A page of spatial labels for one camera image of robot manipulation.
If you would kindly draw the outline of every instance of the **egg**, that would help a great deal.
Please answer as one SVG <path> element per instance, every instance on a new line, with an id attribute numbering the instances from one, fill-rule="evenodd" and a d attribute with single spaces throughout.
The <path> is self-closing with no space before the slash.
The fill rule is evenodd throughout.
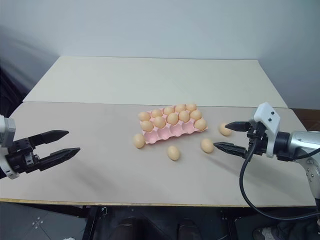
<path id="1" fill-rule="evenodd" d="M 138 117 L 139 117 L 140 121 L 148 121 L 151 118 L 150 113 L 145 112 L 145 111 L 140 112 L 138 114 Z"/>
<path id="2" fill-rule="evenodd" d="M 207 127 L 207 122 L 203 118 L 200 118 L 199 120 L 195 121 L 194 127 L 200 131 L 205 130 Z"/>
<path id="3" fill-rule="evenodd" d="M 209 138 L 205 138 L 201 141 L 201 149 L 209 154 L 214 151 L 214 144 Z"/>
<path id="4" fill-rule="evenodd" d="M 166 125 L 166 120 L 162 116 L 156 116 L 153 121 L 154 126 L 162 129 Z"/>
<path id="5" fill-rule="evenodd" d="M 226 128 L 225 126 L 227 125 L 227 123 L 223 122 L 220 124 L 219 126 L 219 132 L 223 135 L 223 136 L 230 136 L 232 133 L 232 130 L 229 128 Z"/>
<path id="6" fill-rule="evenodd" d="M 185 104 L 178 104 L 175 106 L 174 111 L 180 113 L 181 111 L 186 110 Z"/>
<path id="7" fill-rule="evenodd" d="M 163 109 L 163 113 L 165 114 L 165 115 L 169 115 L 169 114 L 172 114 L 172 113 L 174 113 L 175 112 L 175 110 L 174 110 L 174 108 L 172 107 L 172 106 L 167 106 L 167 107 L 165 107 L 164 109 Z"/>
<path id="8" fill-rule="evenodd" d="M 186 123 L 190 120 L 190 115 L 186 110 L 183 110 L 179 113 L 179 120 Z"/>
<path id="9" fill-rule="evenodd" d="M 152 129 L 154 129 L 154 125 L 150 121 L 142 121 L 140 123 L 140 126 L 141 126 L 143 131 L 146 131 L 148 133 L 151 132 Z"/>
<path id="10" fill-rule="evenodd" d="M 187 104 L 186 105 L 186 109 L 189 110 L 190 112 L 192 112 L 192 111 L 197 109 L 197 105 L 195 105 L 193 103 L 192 104 Z"/>
<path id="11" fill-rule="evenodd" d="M 200 118 L 202 118 L 202 113 L 199 110 L 194 110 L 190 113 L 190 118 L 199 120 Z"/>
<path id="12" fill-rule="evenodd" d="M 176 146 L 168 147 L 166 153 L 168 154 L 168 157 L 173 161 L 177 161 L 180 158 L 180 151 Z"/>
<path id="13" fill-rule="evenodd" d="M 162 116 L 162 111 L 160 109 L 154 109 L 151 112 L 151 117 L 161 117 Z"/>
<path id="14" fill-rule="evenodd" d="M 168 124 L 176 125 L 177 122 L 179 121 L 178 115 L 175 113 L 170 113 L 166 118 L 166 121 Z"/>
<path id="15" fill-rule="evenodd" d="M 145 145 L 145 143 L 146 143 L 146 139 L 141 133 L 134 135 L 133 144 L 137 149 L 142 148 Z"/>

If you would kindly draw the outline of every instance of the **white table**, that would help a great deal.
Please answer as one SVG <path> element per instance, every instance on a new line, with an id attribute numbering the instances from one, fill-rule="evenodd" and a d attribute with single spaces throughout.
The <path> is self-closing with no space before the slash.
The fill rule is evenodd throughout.
<path id="1" fill-rule="evenodd" d="M 25 102 L 12 115 L 15 139 L 49 130 L 68 130 L 59 141 L 35 149 L 41 158 L 60 149 L 80 147 L 75 157 L 45 171 L 0 181 L 1 201 L 79 205 L 246 206 L 239 189 L 243 159 L 218 149 L 206 154 L 203 138 L 248 146 L 244 132 L 222 136 L 221 122 L 246 121 L 251 107 L 200 107 L 208 130 L 170 138 L 137 149 L 132 136 L 141 131 L 137 113 L 154 106 Z M 304 130 L 288 108 L 276 109 L 285 132 Z M 167 147 L 181 151 L 178 161 Z M 314 205 L 304 169 L 297 163 L 255 155 L 244 177 L 247 195 L 257 206 Z"/>
<path id="2" fill-rule="evenodd" d="M 257 60 L 62 56 L 24 102 L 287 105 Z"/>

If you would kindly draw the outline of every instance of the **person's foot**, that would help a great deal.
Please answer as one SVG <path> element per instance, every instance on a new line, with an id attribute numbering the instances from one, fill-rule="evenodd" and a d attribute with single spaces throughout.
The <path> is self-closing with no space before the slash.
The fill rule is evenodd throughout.
<path id="1" fill-rule="evenodd" d="M 276 226 L 257 228 L 252 236 L 254 240 L 282 240 Z"/>
<path id="2" fill-rule="evenodd" d="M 202 240 L 199 229 L 195 223 L 189 219 L 185 219 L 178 225 L 178 240 Z"/>
<path id="3" fill-rule="evenodd" d="M 109 240 L 140 240 L 142 226 L 138 219 L 129 217 L 120 221 Z"/>

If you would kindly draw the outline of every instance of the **black cable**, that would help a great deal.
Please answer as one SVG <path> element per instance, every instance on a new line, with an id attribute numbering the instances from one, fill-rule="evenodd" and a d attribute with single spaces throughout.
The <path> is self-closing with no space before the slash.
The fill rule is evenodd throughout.
<path id="1" fill-rule="evenodd" d="M 257 148 L 257 145 L 258 145 L 258 139 L 255 138 L 253 140 L 253 144 L 251 146 L 251 149 L 249 150 L 245 160 L 244 160 L 244 163 L 242 165 L 242 168 L 241 168 L 241 171 L 240 171 L 240 176 L 239 176 L 239 185 L 240 185 L 240 191 L 241 191 L 241 194 L 244 198 L 244 200 L 246 201 L 246 203 L 252 208 L 254 209 L 255 211 L 257 211 L 258 213 L 262 214 L 263 216 L 265 217 L 268 217 L 268 218 L 271 218 L 271 219 L 274 219 L 274 220 L 278 220 L 278 221 L 296 221 L 296 220 L 305 220 L 305 219 L 309 219 L 309 218 L 314 218 L 314 217 L 318 217 L 320 216 L 320 211 L 315 211 L 315 212 L 312 212 L 312 213 L 308 213 L 308 214 L 304 214 L 304 215 L 299 215 L 299 216 L 289 216 L 289 217 L 278 217 L 278 216 L 273 216 L 273 215 L 269 215 L 261 210 L 259 210 L 258 208 L 256 208 L 255 205 L 253 205 L 252 202 L 250 202 L 250 200 L 248 199 L 246 193 L 245 193 L 245 189 L 244 189 L 244 174 L 245 174 L 245 170 L 246 170 L 246 167 L 248 165 L 248 163 L 250 162 L 252 156 L 254 155 L 254 152 Z"/>
<path id="2" fill-rule="evenodd" d="M 297 159 L 305 159 L 305 158 L 309 158 L 317 153 L 320 153 L 320 148 L 308 153 L 308 154 L 305 154 L 305 155 L 300 155 L 300 156 L 293 156 L 293 160 L 297 160 Z"/>

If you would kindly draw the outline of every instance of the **pink egg tray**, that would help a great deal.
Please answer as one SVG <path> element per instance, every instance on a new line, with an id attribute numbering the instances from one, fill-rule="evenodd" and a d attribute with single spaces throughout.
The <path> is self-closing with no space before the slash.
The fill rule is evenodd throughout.
<path id="1" fill-rule="evenodd" d="M 180 137 L 182 134 L 192 134 L 194 132 L 203 132 L 208 129 L 206 127 L 204 130 L 199 130 L 194 127 L 195 121 L 194 119 L 190 118 L 189 121 L 183 122 L 179 120 L 176 125 L 172 125 L 170 123 L 167 123 L 167 116 L 163 113 L 162 117 L 166 121 L 166 125 L 163 128 L 159 128 L 154 126 L 153 130 L 151 132 L 146 132 L 142 130 L 142 135 L 145 138 L 146 144 L 154 144 L 155 142 L 159 140 L 167 140 L 171 137 Z M 150 120 L 152 123 L 154 123 L 154 118 L 151 116 Z"/>

